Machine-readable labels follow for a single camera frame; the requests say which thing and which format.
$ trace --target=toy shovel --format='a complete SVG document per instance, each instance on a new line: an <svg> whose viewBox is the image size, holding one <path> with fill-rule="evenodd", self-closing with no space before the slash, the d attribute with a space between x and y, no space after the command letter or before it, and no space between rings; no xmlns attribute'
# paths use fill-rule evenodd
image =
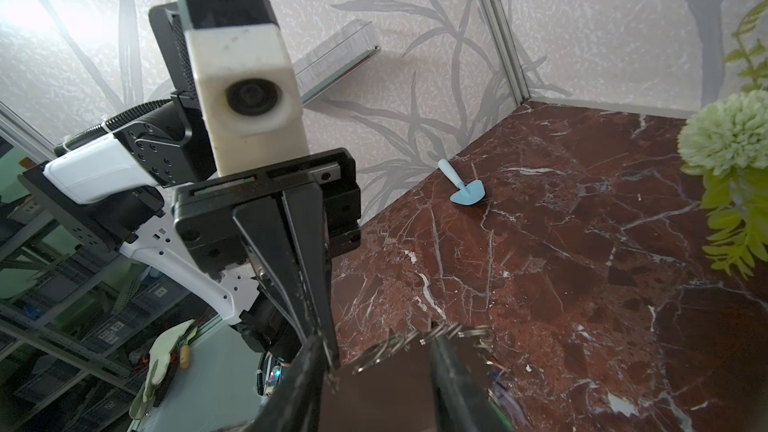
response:
<svg viewBox="0 0 768 432"><path fill-rule="evenodd" d="M458 187L458 192L451 196L451 202L459 204L461 206L471 206L477 203L481 198L485 197L485 187L479 180L473 180L468 185L464 185L461 178L456 173L456 170L451 167L451 164L447 160L441 158L437 162L437 167L442 170L442 173L446 174L453 185Z"/></svg>

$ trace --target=shelving unit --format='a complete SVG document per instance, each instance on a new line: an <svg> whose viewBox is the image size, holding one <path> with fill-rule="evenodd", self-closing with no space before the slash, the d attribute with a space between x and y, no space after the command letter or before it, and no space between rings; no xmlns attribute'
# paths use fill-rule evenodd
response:
<svg viewBox="0 0 768 432"><path fill-rule="evenodd" d="M151 269L136 268L117 253L91 253L85 246L58 254L44 243L44 237L57 226L42 211L0 245L0 282L5 269L33 274L31 286L0 300L0 360L7 365L0 388L10 398L0 407L13 408L3 415L0 428L4 430L16 430L35 420L49 406L93 387L94 380L103 391L84 404L77 417L70 418L66 430L98 432L120 418L146 370L134 373L126 359L129 350L116 351L188 295L185 288L159 274L154 282L141 285L124 306L114 307L120 293L106 283L114 282L116 273L125 277L123 282L134 277L131 280L138 283L139 276L148 275ZM80 324L61 319L81 315L88 320ZM35 371L33 364L38 362L48 368Z"/></svg>

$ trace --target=wall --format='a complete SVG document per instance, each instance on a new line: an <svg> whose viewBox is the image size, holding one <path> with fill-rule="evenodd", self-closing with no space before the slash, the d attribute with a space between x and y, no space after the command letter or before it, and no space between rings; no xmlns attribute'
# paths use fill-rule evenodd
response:
<svg viewBox="0 0 768 432"><path fill-rule="evenodd" d="M534 96L695 111L739 90L731 33L762 0L504 0ZM768 38L768 14L748 34Z"/></svg>
<svg viewBox="0 0 768 432"><path fill-rule="evenodd" d="M146 14L171 0L0 0L0 100L58 143L170 91ZM305 111L310 148L357 159L365 217L514 109L476 0L273 0L298 59L353 18L374 60Z"/></svg>

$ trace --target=red marble surface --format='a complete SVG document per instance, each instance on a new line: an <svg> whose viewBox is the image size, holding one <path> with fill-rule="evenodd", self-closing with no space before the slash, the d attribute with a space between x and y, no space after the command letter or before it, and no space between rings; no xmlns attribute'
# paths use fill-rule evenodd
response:
<svg viewBox="0 0 768 432"><path fill-rule="evenodd" d="M389 330L488 324L529 430L744 430L768 376L768 268L712 271L682 120L529 102L338 261L343 360Z"/></svg>

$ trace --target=wooden handle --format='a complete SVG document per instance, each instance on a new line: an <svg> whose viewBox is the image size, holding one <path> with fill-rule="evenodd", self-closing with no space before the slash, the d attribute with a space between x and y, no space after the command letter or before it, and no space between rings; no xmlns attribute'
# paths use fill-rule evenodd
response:
<svg viewBox="0 0 768 432"><path fill-rule="evenodd" d="M184 344L181 346L181 350L179 351L179 366L182 369L186 369L190 366L191 354L192 354L192 350L190 350L189 345Z"/></svg>

